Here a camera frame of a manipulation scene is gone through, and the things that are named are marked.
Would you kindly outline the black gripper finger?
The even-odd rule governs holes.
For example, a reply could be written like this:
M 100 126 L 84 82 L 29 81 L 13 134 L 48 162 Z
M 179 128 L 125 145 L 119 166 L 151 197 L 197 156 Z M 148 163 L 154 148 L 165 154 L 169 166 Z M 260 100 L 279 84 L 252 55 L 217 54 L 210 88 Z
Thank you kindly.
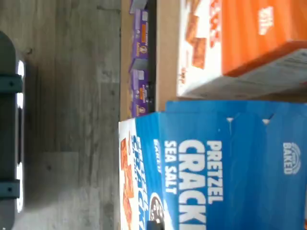
M 147 221 L 147 230 L 164 230 L 163 223 L 157 223 L 155 220 Z

